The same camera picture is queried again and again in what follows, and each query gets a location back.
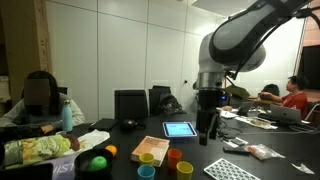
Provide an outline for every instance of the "green ball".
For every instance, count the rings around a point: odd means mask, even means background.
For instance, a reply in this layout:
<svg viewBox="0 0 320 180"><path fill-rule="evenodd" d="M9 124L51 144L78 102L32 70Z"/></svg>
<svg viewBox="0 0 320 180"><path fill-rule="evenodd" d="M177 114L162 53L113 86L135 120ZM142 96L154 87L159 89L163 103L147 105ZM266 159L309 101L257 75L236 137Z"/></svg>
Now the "green ball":
<svg viewBox="0 0 320 180"><path fill-rule="evenodd" d="M89 171L98 171L107 167L107 160L103 156L97 156L93 158L89 164Z"/></svg>

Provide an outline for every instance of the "red shirt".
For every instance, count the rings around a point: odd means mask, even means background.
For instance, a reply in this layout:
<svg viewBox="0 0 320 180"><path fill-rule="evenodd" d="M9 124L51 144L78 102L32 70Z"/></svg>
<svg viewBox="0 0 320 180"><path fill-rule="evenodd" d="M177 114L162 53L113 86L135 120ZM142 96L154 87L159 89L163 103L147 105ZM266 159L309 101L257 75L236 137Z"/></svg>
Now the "red shirt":
<svg viewBox="0 0 320 180"><path fill-rule="evenodd" d="M304 119L307 116L308 98L306 93L302 92L296 95L292 95L290 93L286 96L283 96L281 99L283 100L283 107L299 109L301 111L302 119Z"/></svg>

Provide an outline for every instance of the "white wall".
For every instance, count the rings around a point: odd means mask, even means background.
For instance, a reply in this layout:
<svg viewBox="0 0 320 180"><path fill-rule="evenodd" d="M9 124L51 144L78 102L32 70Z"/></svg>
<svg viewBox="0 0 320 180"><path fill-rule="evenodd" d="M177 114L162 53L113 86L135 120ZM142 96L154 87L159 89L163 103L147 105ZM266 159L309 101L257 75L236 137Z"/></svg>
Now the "white wall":
<svg viewBox="0 0 320 180"><path fill-rule="evenodd" d="M225 18L191 6L194 1L47 0L53 74L71 88L88 122L114 116L115 89L169 85L185 110L196 110L191 87L200 43ZM299 45L297 23L266 41L265 63L240 74L240 86L255 94L268 80L286 81Z"/></svg>

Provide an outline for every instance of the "cup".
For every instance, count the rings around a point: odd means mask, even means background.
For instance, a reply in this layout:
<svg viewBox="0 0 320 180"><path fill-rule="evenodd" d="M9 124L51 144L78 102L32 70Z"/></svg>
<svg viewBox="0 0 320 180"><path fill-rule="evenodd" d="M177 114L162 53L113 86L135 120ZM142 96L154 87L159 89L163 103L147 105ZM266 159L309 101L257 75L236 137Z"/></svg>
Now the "cup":
<svg viewBox="0 0 320 180"><path fill-rule="evenodd" d="M149 164L152 165L154 156L151 153L143 153L139 156L140 165Z"/></svg>
<svg viewBox="0 0 320 180"><path fill-rule="evenodd" d="M67 134L66 131L58 131L58 132L56 132L56 135L65 135L65 134Z"/></svg>
<svg viewBox="0 0 320 180"><path fill-rule="evenodd" d="M191 180L193 172L193 166L185 161L180 161L177 164L177 176L178 180Z"/></svg>
<svg viewBox="0 0 320 180"><path fill-rule="evenodd" d="M181 160L182 152L179 149L168 150L168 168L177 169L177 164Z"/></svg>
<svg viewBox="0 0 320 180"><path fill-rule="evenodd" d="M149 164L144 164L138 168L139 180L153 180L156 170Z"/></svg>

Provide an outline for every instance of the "orange ball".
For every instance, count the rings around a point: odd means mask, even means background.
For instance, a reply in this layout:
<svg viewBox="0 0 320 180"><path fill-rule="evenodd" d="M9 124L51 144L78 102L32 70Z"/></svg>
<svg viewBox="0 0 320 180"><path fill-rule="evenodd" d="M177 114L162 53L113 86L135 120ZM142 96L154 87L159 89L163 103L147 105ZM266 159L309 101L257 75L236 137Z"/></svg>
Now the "orange ball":
<svg viewBox="0 0 320 180"><path fill-rule="evenodd" d="M116 156L117 148L114 145L108 145L105 147L105 149L110 151L113 154L113 156Z"/></svg>

